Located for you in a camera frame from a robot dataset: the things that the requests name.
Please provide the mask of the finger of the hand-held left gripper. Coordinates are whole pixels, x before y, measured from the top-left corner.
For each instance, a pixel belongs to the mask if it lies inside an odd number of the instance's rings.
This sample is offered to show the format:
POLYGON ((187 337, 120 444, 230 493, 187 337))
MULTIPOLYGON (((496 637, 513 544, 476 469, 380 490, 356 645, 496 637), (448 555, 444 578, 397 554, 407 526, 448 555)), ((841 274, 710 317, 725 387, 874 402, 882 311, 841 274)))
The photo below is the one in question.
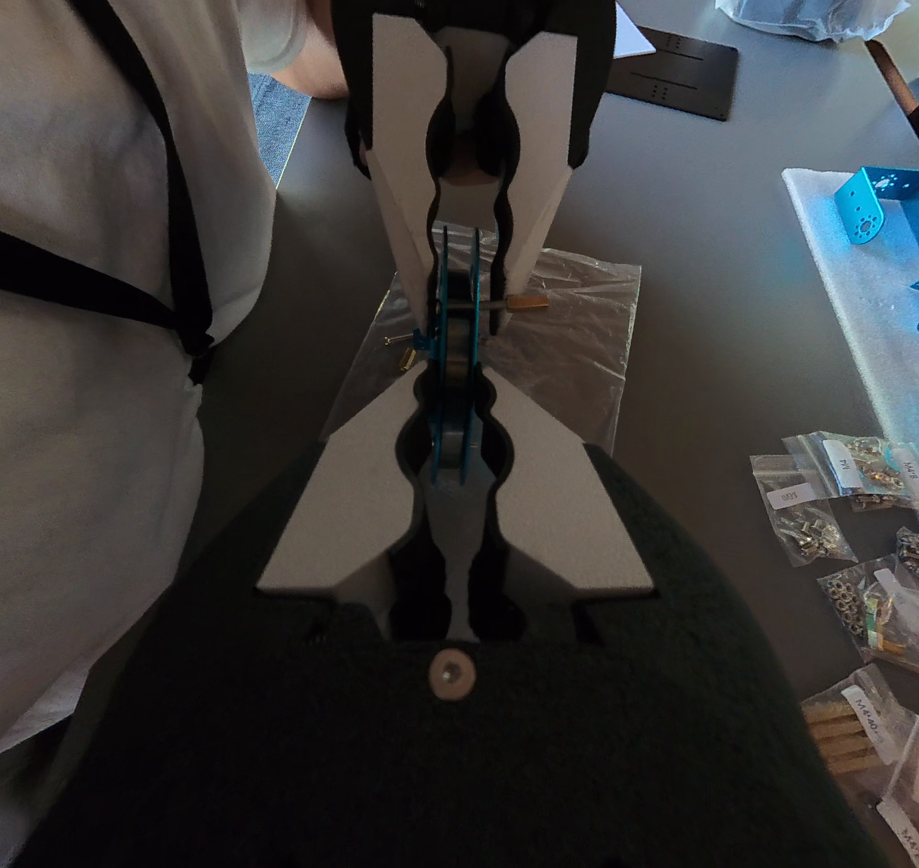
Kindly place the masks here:
POLYGON ((507 52, 473 118, 475 157, 499 180, 490 297, 527 285, 572 175, 569 142, 576 38, 539 32, 507 52))
POLYGON ((403 292, 417 323, 429 323, 437 257, 431 229, 440 187, 428 136, 451 112, 453 61, 414 19, 372 18, 370 177, 403 292))

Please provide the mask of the person's left hand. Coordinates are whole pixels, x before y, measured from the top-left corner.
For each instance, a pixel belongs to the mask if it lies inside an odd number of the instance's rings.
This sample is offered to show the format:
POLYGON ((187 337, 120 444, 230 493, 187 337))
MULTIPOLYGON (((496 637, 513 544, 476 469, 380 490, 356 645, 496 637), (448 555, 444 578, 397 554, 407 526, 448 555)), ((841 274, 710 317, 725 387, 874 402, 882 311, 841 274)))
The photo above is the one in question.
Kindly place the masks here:
POLYGON ((443 178, 454 186, 488 185, 494 177, 478 162, 473 133, 461 132, 453 138, 448 168, 443 178))

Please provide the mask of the grey desk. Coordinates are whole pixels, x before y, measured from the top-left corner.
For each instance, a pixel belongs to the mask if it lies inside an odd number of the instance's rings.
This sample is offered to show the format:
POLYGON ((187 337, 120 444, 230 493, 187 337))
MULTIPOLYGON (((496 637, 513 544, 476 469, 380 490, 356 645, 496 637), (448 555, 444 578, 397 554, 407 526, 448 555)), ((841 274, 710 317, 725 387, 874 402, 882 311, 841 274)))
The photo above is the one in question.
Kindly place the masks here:
MULTIPOLYGON (((638 24, 736 47, 732 111, 720 123, 606 96, 546 243, 641 267, 615 459, 730 577, 807 698, 861 661, 815 583, 833 567, 787 562, 749 456, 879 426, 781 173, 914 166, 917 142, 859 43, 753 32, 714 0, 620 2, 638 24)), ((344 115, 308 105, 263 296, 205 386, 192 554, 318 439, 392 279, 344 115)))

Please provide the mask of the pile of small hardware bags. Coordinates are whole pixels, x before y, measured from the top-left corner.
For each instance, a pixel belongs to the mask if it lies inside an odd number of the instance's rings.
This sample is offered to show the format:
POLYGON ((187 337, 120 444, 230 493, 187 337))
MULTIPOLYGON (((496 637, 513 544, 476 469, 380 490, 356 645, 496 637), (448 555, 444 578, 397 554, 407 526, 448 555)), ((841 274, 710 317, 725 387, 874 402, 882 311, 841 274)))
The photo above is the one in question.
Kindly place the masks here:
POLYGON ((865 662, 801 708, 848 801, 875 811, 917 866, 917 713, 878 665, 917 674, 917 529, 901 527, 890 554, 860 562, 834 513, 841 501, 858 512, 917 512, 917 443, 817 431, 784 445, 786 455, 750 459, 773 532, 795 566, 845 564, 818 584, 865 662))

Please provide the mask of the white foam sheet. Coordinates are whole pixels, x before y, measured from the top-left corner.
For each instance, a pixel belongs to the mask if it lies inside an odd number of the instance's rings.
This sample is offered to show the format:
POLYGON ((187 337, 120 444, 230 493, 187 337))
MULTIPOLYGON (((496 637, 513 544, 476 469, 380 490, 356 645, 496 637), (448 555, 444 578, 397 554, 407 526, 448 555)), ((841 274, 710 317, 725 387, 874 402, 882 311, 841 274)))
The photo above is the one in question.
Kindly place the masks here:
POLYGON ((782 177, 883 433, 917 442, 917 240, 892 200, 880 202, 885 222, 873 240, 848 240, 833 196, 854 174, 782 177))

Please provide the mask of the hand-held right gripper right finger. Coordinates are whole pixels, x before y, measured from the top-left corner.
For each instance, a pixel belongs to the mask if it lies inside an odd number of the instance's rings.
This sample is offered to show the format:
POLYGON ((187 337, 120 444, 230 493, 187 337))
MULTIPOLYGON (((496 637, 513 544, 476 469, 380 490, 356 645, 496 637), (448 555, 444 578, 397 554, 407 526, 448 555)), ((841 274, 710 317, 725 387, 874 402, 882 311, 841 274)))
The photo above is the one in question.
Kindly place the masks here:
POLYGON ((482 460, 493 474, 468 579, 481 641, 518 640, 536 612, 635 599, 655 585, 594 459, 605 459, 496 371, 476 367, 482 460))

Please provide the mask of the clear plastic bag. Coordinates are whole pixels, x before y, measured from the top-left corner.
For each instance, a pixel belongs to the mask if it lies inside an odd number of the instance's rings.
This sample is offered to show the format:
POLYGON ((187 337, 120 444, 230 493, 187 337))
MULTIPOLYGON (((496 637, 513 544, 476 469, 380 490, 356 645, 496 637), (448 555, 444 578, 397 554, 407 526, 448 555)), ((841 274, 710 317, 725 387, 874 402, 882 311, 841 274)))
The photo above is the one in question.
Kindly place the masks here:
MULTIPOLYGON (((525 292, 544 310, 516 313, 495 337, 482 323, 480 359, 585 442, 613 454, 641 269, 544 248, 525 292)), ((359 347, 320 434, 325 441, 401 375, 415 317, 398 275, 359 347)))

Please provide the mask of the white paper sheet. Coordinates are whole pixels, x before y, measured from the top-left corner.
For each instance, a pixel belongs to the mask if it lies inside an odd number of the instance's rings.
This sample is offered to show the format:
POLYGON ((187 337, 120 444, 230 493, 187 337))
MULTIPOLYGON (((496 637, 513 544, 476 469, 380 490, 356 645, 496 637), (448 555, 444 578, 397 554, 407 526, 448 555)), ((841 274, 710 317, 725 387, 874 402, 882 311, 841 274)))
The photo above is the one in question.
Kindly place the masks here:
POLYGON ((630 19, 617 1, 614 59, 649 55, 655 51, 654 45, 630 19))

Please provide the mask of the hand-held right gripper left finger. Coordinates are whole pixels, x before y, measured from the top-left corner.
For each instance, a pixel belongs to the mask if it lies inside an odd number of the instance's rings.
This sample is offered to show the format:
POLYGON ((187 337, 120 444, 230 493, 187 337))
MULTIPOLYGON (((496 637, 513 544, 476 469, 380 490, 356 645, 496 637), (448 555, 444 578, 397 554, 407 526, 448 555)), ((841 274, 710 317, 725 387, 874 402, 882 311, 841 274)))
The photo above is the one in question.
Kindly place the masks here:
POLYGON ((446 636, 446 563, 421 479, 436 381, 429 362, 417 364, 330 436, 259 579, 261 593, 365 605, 398 640, 446 636))

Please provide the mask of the blue metal u bracket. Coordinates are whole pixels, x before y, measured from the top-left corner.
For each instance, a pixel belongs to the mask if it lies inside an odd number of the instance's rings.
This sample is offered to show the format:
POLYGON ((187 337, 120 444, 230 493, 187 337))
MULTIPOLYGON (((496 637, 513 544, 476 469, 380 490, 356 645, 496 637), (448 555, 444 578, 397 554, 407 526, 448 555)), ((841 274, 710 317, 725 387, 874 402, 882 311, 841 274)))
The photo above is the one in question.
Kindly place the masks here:
POLYGON ((885 222, 882 200, 901 203, 913 237, 918 239, 918 171, 900 167, 864 166, 833 196, 848 240, 856 245, 873 240, 885 222))

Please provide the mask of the blue round turntable assembly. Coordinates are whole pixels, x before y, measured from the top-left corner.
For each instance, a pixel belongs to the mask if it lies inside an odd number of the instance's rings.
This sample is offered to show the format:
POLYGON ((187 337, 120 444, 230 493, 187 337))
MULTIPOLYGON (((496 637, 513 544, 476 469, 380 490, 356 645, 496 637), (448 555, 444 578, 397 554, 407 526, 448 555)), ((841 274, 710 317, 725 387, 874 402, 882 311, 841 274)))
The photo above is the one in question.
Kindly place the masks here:
POLYGON ((435 316, 418 339, 436 369, 432 400, 426 404, 432 440, 431 483, 455 472, 460 484, 468 475, 475 427, 475 388, 479 364, 481 313, 480 231, 472 231, 468 267, 450 268, 450 230, 439 231, 435 316))

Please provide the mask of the black metal plate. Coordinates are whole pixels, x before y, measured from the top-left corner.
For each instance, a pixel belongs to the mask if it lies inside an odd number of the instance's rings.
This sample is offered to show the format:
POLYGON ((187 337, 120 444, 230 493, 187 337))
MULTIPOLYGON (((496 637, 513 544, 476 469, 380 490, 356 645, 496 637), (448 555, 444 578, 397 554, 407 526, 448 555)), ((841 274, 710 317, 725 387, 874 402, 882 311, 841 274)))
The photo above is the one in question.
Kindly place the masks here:
POLYGON ((740 61, 735 47, 639 26, 653 52, 615 58, 605 91, 725 122, 740 61))

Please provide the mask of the person's left forearm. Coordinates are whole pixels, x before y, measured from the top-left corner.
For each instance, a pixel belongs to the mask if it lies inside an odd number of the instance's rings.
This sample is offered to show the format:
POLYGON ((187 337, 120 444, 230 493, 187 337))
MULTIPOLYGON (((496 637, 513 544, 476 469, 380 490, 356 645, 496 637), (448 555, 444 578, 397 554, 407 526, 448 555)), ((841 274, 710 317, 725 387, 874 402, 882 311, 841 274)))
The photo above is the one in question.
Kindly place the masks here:
POLYGON ((348 97, 338 55, 331 0, 305 0, 307 30, 303 48, 292 64, 272 77, 295 92, 321 100, 348 97))

